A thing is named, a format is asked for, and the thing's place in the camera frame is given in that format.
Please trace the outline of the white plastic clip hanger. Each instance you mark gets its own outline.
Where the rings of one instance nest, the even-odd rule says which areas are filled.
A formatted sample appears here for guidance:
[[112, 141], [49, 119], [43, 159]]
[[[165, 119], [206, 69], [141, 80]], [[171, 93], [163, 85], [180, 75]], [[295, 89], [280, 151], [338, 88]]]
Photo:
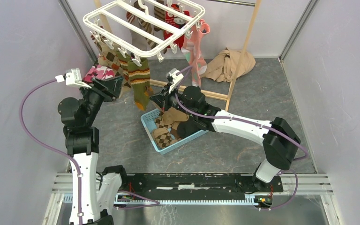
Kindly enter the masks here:
[[[123, 57], [133, 55], [133, 62], [140, 66], [141, 58], [156, 56], [163, 61], [162, 53], [170, 48], [177, 53], [178, 40], [191, 38], [193, 28], [200, 28], [205, 8], [190, 0], [159, 2], [157, 0], [114, 0], [83, 16], [83, 23], [97, 42], [103, 42]], [[113, 21], [146, 40], [148, 50], [115, 35], [108, 22]]]

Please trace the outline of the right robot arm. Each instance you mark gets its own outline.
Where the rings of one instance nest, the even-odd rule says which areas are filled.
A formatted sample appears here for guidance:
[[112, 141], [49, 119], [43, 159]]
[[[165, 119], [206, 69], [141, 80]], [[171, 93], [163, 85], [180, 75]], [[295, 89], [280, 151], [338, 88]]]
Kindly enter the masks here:
[[254, 120], [231, 114], [206, 102], [200, 88], [189, 86], [182, 93], [164, 87], [150, 100], [163, 112], [175, 109], [188, 115], [191, 128], [235, 135], [261, 145], [265, 159], [259, 164], [252, 178], [252, 186], [264, 191], [274, 176], [288, 171], [298, 160], [300, 138], [289, 123], [280, 117], [270, 120]]

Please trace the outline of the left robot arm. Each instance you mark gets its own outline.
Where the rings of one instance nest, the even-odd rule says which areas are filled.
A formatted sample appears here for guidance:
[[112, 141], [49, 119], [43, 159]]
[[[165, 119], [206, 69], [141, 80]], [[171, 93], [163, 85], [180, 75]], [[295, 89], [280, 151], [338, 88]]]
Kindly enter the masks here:
[[94, 78], [81, 99], [67, 97], [58, 105], [72, 173], [71, 225], [112, 225], [111, 203], [128, 187], [128, 177], [112, 168], [102, 172], [102, 186], [97, 186], [99, 130], [93, 126], [101, 105], [120, 96], [122, 82], [122, 76]]

